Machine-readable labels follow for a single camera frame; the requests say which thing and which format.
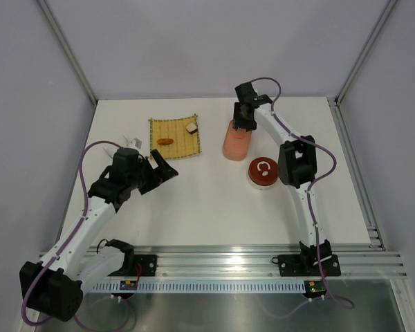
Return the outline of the red round bowl lid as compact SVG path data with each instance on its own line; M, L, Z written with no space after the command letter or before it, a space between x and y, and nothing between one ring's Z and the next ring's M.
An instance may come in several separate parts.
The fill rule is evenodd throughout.
M270 183L279 179L278 165L271 158L258 157L250 162L248 176L258 184Z

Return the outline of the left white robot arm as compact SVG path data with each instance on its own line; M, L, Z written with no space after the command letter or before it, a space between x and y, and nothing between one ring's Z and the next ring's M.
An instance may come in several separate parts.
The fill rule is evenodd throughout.
M82 189L84 207L72 226L38 262L27 261L21 267L21 317L28 326L39 326L28 317L28 309L67 322L101 279L141 275L134 247L121 240L112 239L94 257L82 259L134 190L146 194L178 176L158 150L151 151L151 158L156 167L137 149L118 146L111 164L90 188Z

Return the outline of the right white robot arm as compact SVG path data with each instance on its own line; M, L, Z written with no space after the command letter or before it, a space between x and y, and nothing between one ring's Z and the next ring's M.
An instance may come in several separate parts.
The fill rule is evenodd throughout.
M296 256L302 270L308 275L326 275L324 264L332 258L332 249L324 228L315 211L314 186L330 175L336 168L335 156L318 145L312 136L303 136L287 124L275 110L280 97L260 95L254 89L254 80L235 87L237 101L234 105L232 128L254 131L262 127L279 147L278 174L280 181L289 189L302 231L300 253ZM316 150L329 154L333 161L331 169L317 177Z

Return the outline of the pink lunch box lid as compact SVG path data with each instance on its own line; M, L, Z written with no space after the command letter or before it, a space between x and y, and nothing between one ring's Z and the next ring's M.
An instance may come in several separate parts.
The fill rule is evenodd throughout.
M248 155L252 132L245 129L234 129L232 125L233 121L231 120L225 134L223 153L227 151L228 153Z

